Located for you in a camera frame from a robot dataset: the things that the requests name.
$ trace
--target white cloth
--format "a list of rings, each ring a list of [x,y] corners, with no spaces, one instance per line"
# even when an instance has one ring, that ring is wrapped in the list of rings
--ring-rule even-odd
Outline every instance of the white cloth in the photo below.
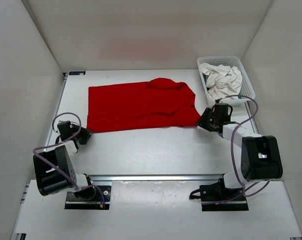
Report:
[[[242,75],[236,66],[214,66],[206,62],[201,64],[201,70],[206,78],[206,87],[210,101],[224,98],[230,95],[238,95],[241,90]]]

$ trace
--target folded red cloth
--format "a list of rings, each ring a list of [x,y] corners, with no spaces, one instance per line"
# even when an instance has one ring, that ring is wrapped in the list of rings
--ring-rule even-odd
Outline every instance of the folded red cloth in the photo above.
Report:
[[[196,127],[196,95],[168,78],[89,87],[87,128],[96,133]]]

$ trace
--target white panel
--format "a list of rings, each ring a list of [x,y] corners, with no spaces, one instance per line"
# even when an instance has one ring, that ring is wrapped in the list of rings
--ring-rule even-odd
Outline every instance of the white panel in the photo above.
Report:
[[[195,69],[242,57],[270,0],[28,0],[61,69]]]
[[[66,194],[41,196],[33,180],[16,230],[25,240],[289,240],[301,232],[283,182],[248,199],[249,211],[202,212],[197,181],[113,182],[110,210],[66,210]]]
[[[0,240],[12,233],[62,79],[21,1],[0,0]]]
[[[302,230],[302,0],[275,0],[243,64],[260,104],[257,123],[277,137]]]
[[[205,91],[194,70],[87,71],[67,78],[58,113],[73,112],[87,125],[88,87],[169,78],[185,82],[195,93],[195,108],[202,114],[208,107]],[[233,108],[232,120],[248,118],[245,105]],[[77,119],[65,115],[61,120]],[[251,123],[245,124],[248,129]],[[55,142],[57,133],[50,139]],[[195,127],[164,127],[95,133],[72,160],[76,172],[101,175],[224,174],[232,171],[230,141],[216,132]],[[240,148],[235,146],[236,160]]]

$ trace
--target white wall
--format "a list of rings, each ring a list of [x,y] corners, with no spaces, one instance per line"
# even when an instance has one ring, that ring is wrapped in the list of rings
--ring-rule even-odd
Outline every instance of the white wall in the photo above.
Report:
[[[62,80],[22,2],[0,0],[0,240],[10,239]]]
[[[259,129],[277,137],[302,230],[302,0],[275,0],[242,61],[259,102]]]
[[[64,72],[195,69],[243,57],[270,0],[24,0]]]

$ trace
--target cloth fold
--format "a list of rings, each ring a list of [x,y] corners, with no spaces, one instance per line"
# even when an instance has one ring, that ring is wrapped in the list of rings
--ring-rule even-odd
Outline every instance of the cloth fold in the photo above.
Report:
[[[185,82],[156,78],[146,82],[88,88],[87,128],[96,133],[196,127],[195,94]]]
[[[217,100],[230,95],[238,95],[242,85],[242,75],[236,66],[214,66],[206,62],[201,64],[201,71],[208,76],[206,87],[211,100]]]

